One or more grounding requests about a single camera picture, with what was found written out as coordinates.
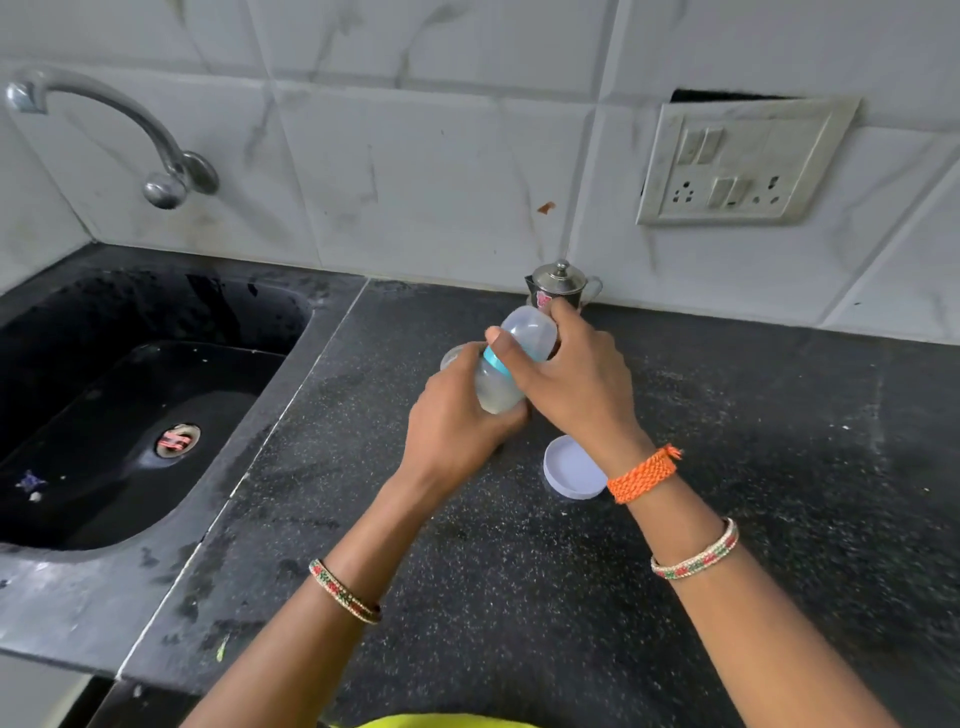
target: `sink drain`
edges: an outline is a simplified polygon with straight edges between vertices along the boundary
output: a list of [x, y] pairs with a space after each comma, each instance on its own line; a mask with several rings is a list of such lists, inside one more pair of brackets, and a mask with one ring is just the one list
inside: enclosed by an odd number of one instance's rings
[[160, 435], [154, 452], [160, 457], [180, 457], [192, 450], [200, 440], [196, 425], [175, 425]]

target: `wall tile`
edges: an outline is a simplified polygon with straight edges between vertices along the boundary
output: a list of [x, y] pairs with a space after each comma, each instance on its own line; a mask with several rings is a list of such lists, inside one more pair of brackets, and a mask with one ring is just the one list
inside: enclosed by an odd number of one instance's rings
[[587, 94], [607, 0], [252, 0], [278, 78]]
[[8, 58], [262, 74], [244, 0], [9, 0], [2, 18]]
[[88, 240], [40, 160], [0, 109], [0, 293]]
[[876, 273], [847, 299], [829, 327], [960, 344], [958, 236], [960, 182], [955, 182]]
[[557, 256], [590, 107], [294, 85], [279, 106], [324, 267], [519, 289]]
[[884, 126], [960, 122], [958, 3], [643, 0], [618, 20], [625, 36], [608, 92], [856, 94], [868, 100], [868, 120]]
[[14, 121], [98, 239], [149, 248], [317, 266], [315, 241], [282, 127], [265, 84], [100, 69], [95, 74], [150, 109], [183, 149], [207, 157], [221, 189], [176, 210], [143, 198], [160, 170], [127, 117], [78, 96], [52, 94], [49, 116]]
[[608, 300], [816, 324], [957, 149], [946, 134], [856, 129], [791, 227], [639, 227], [654, 109], [601, 108], [570, 258]]

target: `yellow shirt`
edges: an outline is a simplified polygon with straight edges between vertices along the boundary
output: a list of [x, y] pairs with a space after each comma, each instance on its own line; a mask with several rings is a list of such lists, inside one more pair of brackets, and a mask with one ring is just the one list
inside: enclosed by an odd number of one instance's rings
[[361, 728], [533, 728], [527, 723], [514, 723], [495, 717], [480, 716], [390, 716], [382, 717]]

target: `countertop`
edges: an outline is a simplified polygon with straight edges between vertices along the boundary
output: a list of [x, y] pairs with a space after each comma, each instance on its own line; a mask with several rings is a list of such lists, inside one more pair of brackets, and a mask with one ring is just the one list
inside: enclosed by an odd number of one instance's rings
[[[396, 467], [444, 352], [519, 303], [368, 281], [123, 676], [209, 689]], [[904, 725], [956, 725], [960, 348], [602, 305], [586, 316], [616, 337], [654, 439], [685, 450], [684, 477]], [[424, 528], [326, 720], [740, 724], [626, 510], [542, 482], [557, 435], [536, 417]]]

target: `faucet spout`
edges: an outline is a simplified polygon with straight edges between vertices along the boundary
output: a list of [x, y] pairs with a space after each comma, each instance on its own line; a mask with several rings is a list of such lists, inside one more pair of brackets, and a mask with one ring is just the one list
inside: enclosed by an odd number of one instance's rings
[[47, 94], [72, 93], [106, 104], [128, 116], [154, 142], [166, 175], [152, 173], [144, 195], [163, 209], [180, 206], [187, 188], [215, 194], [220, 180], [213, 166], [196, 152], [184, 152], [173, 135], [140, 104], [120, 91], [81, 73], [49, 66], [19, 69], [7, 85], [7, 106], [22, 113], [47, 113]]

